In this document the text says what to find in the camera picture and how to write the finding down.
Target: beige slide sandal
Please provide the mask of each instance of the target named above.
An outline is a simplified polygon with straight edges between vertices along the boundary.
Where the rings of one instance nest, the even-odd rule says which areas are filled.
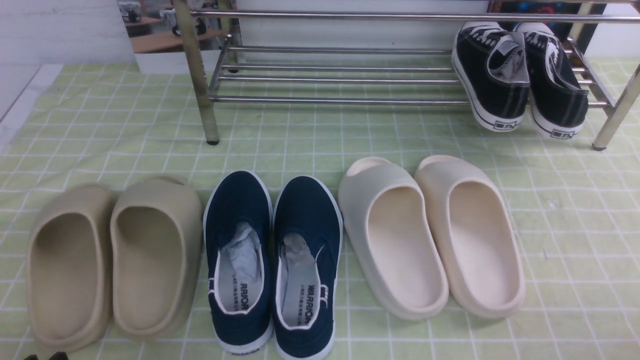
[[[153,340],[175,332],[193,302],[202,203],[186,183],[155,176],[122,193],[111,217],[113,317],[121,334]]]
[[[456,300],[485,318],[517,311],[525,283],[500,191],[479,168],[445,155],[422,160],[415,180]]]
[[[449,287],[411,175],[383,158],[360,159],[342,179],[338,202],[378,302],[407,320],[440,312]]]
[[[111,317],[109,217],[100,184],[68,189],[34,221],[27,251],[31,332],[47,350],[72,352],[104,334]]]

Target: white wall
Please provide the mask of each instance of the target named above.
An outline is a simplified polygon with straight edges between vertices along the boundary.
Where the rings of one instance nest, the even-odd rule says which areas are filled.
[[[115,0],[2,0],[0,4],[0,63],[134,61]]]
[[[483,12],[484,1],[454,0],[238,0],[242,8],[399,12]],[[607,13],[635,14],[629,5]],[[242,22],[244,43],[262,45],[432,47],[451,46],[457,24],[259,20]],[[588,56],[640,56],[640,25],[600,25]],[[115,0],[4,0],[0,6],[0,63],[134,61]]]
[[[484,13],[488,4],[486,1],[452,0],[237,0],[237,3],[238,8],[243,10],[454,13]],[[240,25],[244,45],[450,49],[461,23],[241,19]],[[258,54],[250,53],[247,59],[256,56]],[[343,57],[323,56],[334,59]],[[279,55],[270,58],[317,59],[318,55]]]
[[[605,15],[638,16],[629,4],[608,4]],[[599,24],[586,56],[594,58],[640,56],[640,24]]]

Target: metal shoe rack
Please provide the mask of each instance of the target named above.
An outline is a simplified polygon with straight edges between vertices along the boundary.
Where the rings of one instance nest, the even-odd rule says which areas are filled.
[[[583,54],[576,46],[574,39],[582,36],[582,25],[589,23],[633,23],[640,24],[640,16],[595,15],[591,13],[592,3],[627,3],[640,9],[640,1],[632,0],[570,0],[565,2],[582,3],[579,15],[559,14],[527,14],[527,13],[483,13],[483,14],[453,14],[453,13],[380,13],[380,12],[274,12],[274,11],[241,11],[229,10],[228,0],[219,0],[220,9],[192,10],[187,0],[175,0],[177,19],[182,30],[184,52],[193,81],[200,116],[204,126],[207,143],[216,145],[220,142],[214,104],[217,102],[252,102],[263,104],[339,104],[339,105],[395,105],[395,106],[468,106],[467,99],[372,99],[348,97],[258,97],[258,96],[227,96],[218,95],[222,81],[244,81],[259,83],[335,83],[335,84],[382,84],[382,85],[445,85],[459,83],[457,79],[389,79],[377,78],[310,78],[302,76],[249,76],[244,72],[253,70],[270,71],[312,71],[312,72],[404,72],[404,73],[446,73],[453,72],[450,67],[345,67],[345,66],[305,66],[278,65],[270,63],[238,63],[235,53],[304,53],[304,54],[406,54],[406,55],[444,55],[450,56],[450,51],[429,49],[347,49],[339,47],[262,47],[242,46],[236,43],[236,37],[231,34],[231,19],[263,18],[263,19],[332,19],[332,20],[410,20],[410,21],[498,21],[498,22],[569,22],[573,24],[572,37],[565,43],[565,51],[572,59],[574,73],[579,75],[580,83],[588,86],[596,101],[590,101],[589,107],[601,108],[607,114],[607,120],[593,140],[595,150],[606,149],[607,144],[618,130],[627,116],[634,101],[640,95],[640,65],[632,74],[620,97],[616,100],[607,91],[595,74]],[[214,17],[222,19],[226,36],[222,42],[220,56],[213,72],[211,82],[207,84],[202,54],[198,45],[193,18]],[[223,74],[224,70],[240,74]]]

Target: stainless steel bar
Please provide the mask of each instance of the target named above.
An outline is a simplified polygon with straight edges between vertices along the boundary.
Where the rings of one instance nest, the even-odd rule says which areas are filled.
[[[222,69],[222,65],[225,64],[227,60],[227,56],[229,55],[229,44],[233,40],[232,34],[227,34],[225,36],[225,41],[222,43],[222,49],[220,49],[220,55],[218,55],[218,62],[216,63],[216,67],[213,70],[213,76],[211,76],[211,83],[209,84],[209,94],[215,95],[218,93],[218,89],[220,88],[220,70]]]
[[[512,3],[519,0],[493,0],[495,3]],[[636,0],[563,0],[563,3],[633,4]],[[556,3],[557,0],[536,0],[537,3]]]
[[[268,97],[212,95],[213,102],[252,102],[257,104],[336,104],[336,105],[406,105],[406,106],[463,106],[468,100],[375,99],[349,97]],[[608,106],[603,101],[589,101],[593,108]]]
[[[234,76],[220,75],[219,81],[246,83],[315,83],[315,84],[365,84],[365,85],[457,85],[460,81],[451,79],[389,79],[389,78],[292,78],[289,76]],[[582,85],[593,84],[592,80],[578,80]]]
[[[392,54],[392,55],[445,55],[450,56],[451,50],[427,49],[379,49],[372,47],[286,47],[286,46],[230,46],[229,51],[244,53],[291,53],[291,54]],[[573,54],[571,49],[565,49],[567,55]]]
[[[224,64],[223,70],[249,70],[249,71],[311,71],[311,72],[427,72],[450,73],[451,67],[357,67],[357,66],[329,66],[329,65],[295,65],[295,64]],[[574,67],[576,74],[585,73],[584,67]]]
[[[591,8],[593,6],[589,3],[580,4],[580,9],[578,10],[578,14],[585,15],[591,13]],[[569,32],[569,36],[572,38],[579,38],[582,33],[582,28],[584,24],[572,24],[571,31]]]
[[[602,80],[600,80],[600,77],[598,77],[598,74],[596,74],[596,72],[591,68],[591,65],[589,64],[587,59],[585,59],[582,53],[578,50],[578,47],[575,44],[575,42],[573,42],[573,39],[569,38],[567,39],[566,42],[569,45],[569,47],[571,47],[574,50],[575,57],[578,59],[578,61],[581,62],[582,66],[587,70],[584,75],[588,76],[589,78],[591,78],[591,80],[593,80],[593,84],[589,87],[589,90],[591,90],[591,93],[596,97],[597,100],[606,101],[609,103],[609,106],[613,106],[616,103],[616,100],[613,98],[613,96],[611,96],[606,86],[603,85]],[[607,113],[608,116],[611,116],[612,108],[606,108],[605,112]]]
[[[616,133],[622,120],[625,119],[631,106],[633,106],[636,99],[640,96],[640,65],[636,68],[636,71],[631,75],[627,87],[620,95],[618,102],[613,106],[613,110],[610,111],[610,115],[604,122],[604,125],[600,129],[598,136],[591,144],[594,150],[602,151],[607,148],[607,145]]]
[[[220,9],[220,10],[233,10],[233,6],[231,5],[231,1],[230,0],[219,0],[218,1],[218,9]],[[232,24],[232,21],[233,20],[231,18],[220,19],[220,24],[222,25],[221,30],[222,30],[222,32],[224,34],[232,34],[232,36],[235,36],[234,35],[234,26]],[[232,63],[237,63],[236,53],[228,54],[227,55],[227,59]]]
[[[197,17],[233,17],[261,19],[333,19],[333,20],[430,20],[430,21],[504,21],[504,22],[582,22],[597,24],[601,22],[640,23],[640,16],[619,15],[573,15],[538,13],[382,13],[382,12],[277,12],[257,10],[192,10]]]
[[[175,15],[180,27],[182,47],[187,57],[187,66],[191,74],[193,91],[196,95],[200,118],[204,127],[204,136],[209,145],[220,143],[216,116],[213,113],[213,104],[209,100],[207,91],[207,76],[202,63],[202,53],[200,52],[200,42],[196,36],[196,29],[191,17],[187,0],[174,0]]]

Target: white shoelace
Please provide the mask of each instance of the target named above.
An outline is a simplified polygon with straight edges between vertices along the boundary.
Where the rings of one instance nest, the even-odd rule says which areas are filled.
[[[558,57],[560,55],[559,54],[559,52],[560,52],[559,45],[558,45],[557,40],[555,38],[546,36],[545,34],[541,34],[541,33],[538,33],[538,32],[535,32],[535,35],[531,39],[531,43],[533,45],[535,45],[535,46],[542,47],[543,42],[541,41],[540,37],[547,38],[547,53],[545,54],[545,55],[547,55],[547,60],[545,62],[545,66],[547,68],[547,74],[549,74],[551,80],[557,84],[556,76],[555,76],[555,73],[553,71],[553,68],[558,63]]]
[[[480,35],[478,32],[481,30],[485,30],[485,32],[482,35]],[[472,38],[479,40],[484,45],[494,46],[496,44],[496,41],[489,39],[488,36],[492,33],[497,33],[500,31],[504,31],[504,30],[500,28],[496,28],[495,26],[492,26],[492,25],[481,25],[473,28],[473,30],[471,30],[469,35],[471,35]]]

